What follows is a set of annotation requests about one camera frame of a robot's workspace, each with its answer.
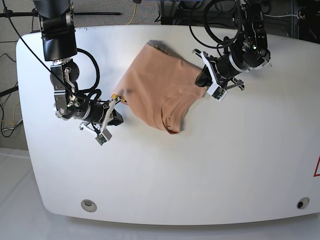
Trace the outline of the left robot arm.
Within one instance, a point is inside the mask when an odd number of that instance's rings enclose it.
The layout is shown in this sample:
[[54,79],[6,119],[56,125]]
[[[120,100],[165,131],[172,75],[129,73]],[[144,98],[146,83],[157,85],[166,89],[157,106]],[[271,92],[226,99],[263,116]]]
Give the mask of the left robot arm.
[[262,1],[237,0],[232,14],[232,23],[237,29],[233,38],[218,38],[208,22],[210,8],[217,4],[210,1],[203,10],[202,20],[206,33],[216,42],[214,49],[223,50],[218,57],[213,57],[194,49],[198,57],[204,57],[209,65],[204,66],[195,80],[198,87],[211,87],[217,83],[220,92],[232,88],[245,89],[243,81],[236,79],[242,72],[257,70],[268,64],[271,53],[268,49],[267,33],[264,27]]

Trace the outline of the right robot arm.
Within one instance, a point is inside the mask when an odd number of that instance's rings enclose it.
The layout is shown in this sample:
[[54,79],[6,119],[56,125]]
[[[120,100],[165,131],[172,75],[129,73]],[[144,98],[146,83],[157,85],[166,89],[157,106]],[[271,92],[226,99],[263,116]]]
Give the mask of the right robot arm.
[[[115,110],[118,99],[102,102],[100,69],[95,58],[76,44],[74,8],[69,0],[35,0],[38,12],[44,60],[51,62],[50,80],[54,88],[55,114],[62,120],[81,120],[84,126],[100,135],[107,126],[118,126],[123,117]],[[73,57],[86,55],[93,63],[96,77],[93,86],[79,89],[80,75]]]

